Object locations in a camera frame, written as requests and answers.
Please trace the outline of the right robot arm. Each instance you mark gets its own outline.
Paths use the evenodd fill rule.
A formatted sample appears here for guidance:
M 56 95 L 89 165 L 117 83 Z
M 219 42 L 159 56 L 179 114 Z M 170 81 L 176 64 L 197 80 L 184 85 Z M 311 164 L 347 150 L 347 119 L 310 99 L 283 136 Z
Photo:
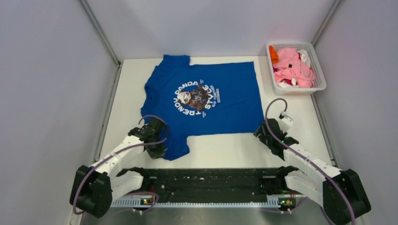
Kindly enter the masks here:
M 370 201 L 354 170 L 341 170 L 325 163 L 282 131 L 277 120 L 264 120 L 254 136 L 273 155 L 288 163 L 277 169 L 266 188 L 268 195 L 277 191 L 298 192 L 317 203 L 336 225 L 345 225 L 371 211 Z

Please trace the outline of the blue panda t shirt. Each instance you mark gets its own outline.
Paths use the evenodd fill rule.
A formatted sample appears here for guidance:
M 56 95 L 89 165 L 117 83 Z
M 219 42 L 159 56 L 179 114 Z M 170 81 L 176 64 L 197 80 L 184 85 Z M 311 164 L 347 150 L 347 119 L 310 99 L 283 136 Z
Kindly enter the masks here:
M 164 55 L 144 90 L 141 114 L 166 122 L 169 161 L 189 153 L 189 136 L 253 133 L 264 119 L 252 61 L 192 65 L 188 55 Z

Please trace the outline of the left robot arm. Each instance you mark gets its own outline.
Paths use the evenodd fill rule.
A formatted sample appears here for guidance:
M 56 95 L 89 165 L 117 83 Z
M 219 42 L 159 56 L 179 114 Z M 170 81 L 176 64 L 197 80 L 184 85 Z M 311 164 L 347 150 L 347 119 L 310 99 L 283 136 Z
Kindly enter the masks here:
M 145 119 L 148 121 L 142 127 L 130 130 L 110 153 L 90 166 L 77 169 L 69 199 L 73 214 L 88 213 L 100 218 L 113 201 L 133 191 L 140 194 L 149 191 L 149 173 L 143 168 L 129 168 L 128 163 L 144 152 L 151 159 L 163 158 L 167 151 L 164 142 L 170 131 L 158 116 L 146 115 L 140 121 Z

